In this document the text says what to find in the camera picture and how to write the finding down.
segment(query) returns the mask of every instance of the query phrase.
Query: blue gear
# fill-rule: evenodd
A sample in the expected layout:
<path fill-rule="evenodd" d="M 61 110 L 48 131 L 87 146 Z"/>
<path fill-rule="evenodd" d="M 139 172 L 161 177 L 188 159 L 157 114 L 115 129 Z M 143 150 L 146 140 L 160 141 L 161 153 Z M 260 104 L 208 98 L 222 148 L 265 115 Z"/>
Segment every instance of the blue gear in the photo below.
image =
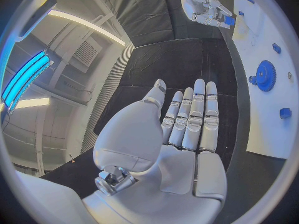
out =
<path fill-rule="evenodd" d="M 269 92 L 276 82 L 276 70 L 270 61 L 262 61 L 257 69 L 256 84 L 261 91 Z"/>

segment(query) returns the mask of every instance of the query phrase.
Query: cable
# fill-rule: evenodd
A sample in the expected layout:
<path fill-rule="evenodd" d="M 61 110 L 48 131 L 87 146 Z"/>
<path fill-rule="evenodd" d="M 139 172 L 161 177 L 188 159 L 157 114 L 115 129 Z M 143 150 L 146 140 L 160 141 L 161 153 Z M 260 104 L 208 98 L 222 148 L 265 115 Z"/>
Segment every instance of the cable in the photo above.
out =
<path fill-rule="evenodd" d="M 5 128 L 8 126 L 8 124 L 9 124 L 9 122 L 10 122 L 10 114 L 9 114 L 9 112 L 7 112 L 7 114 L 8 114 L 8 122 L 7 122 L 7 124 L 5 125 L 5 127 L 2 129 L 2 132 L 4 132 Z"/>
<path fill-rule="evenodd" d="M 64 84 L 67 85 L 67 86 L 69 86 L 69 87 L 71 87 L 71 88 L 73 88 L 73 89 L 75 89 L 75 90 L 88 92 L 89 96 L 90 96 L 90 99 L 87 102 L 91 101 L 91 99 L 92 99 L 92 91 L 79 89 L 79 88 L 77 88 L 77 87 L 75 87 L 75 86 L 67 83 L 66 81 L 64 82 Z"/>

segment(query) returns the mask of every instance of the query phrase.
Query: air vent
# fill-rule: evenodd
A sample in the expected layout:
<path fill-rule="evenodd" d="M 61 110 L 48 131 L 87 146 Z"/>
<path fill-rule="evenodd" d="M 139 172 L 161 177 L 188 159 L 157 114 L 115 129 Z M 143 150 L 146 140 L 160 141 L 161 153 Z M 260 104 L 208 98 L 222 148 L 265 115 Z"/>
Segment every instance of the air vent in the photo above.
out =
<path fill-rule="evenodd" d="M 98 53 L 99 52 L 94 47 L 84 41 L 75 52 L 74 57 L 89 67 Z"/>

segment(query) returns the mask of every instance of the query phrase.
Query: robotic arm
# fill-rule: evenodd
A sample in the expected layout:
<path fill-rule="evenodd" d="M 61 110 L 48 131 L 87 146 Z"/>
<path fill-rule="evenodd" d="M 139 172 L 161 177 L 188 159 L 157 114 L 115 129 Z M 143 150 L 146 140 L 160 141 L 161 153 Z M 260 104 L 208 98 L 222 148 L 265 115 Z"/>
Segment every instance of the robotic arm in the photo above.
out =
<path fill-rule="evenodd" d="M 232 13 L 218 0 L 181 0 L 182 7 L 191 21 L 230 28 L 235 24 Z"/>

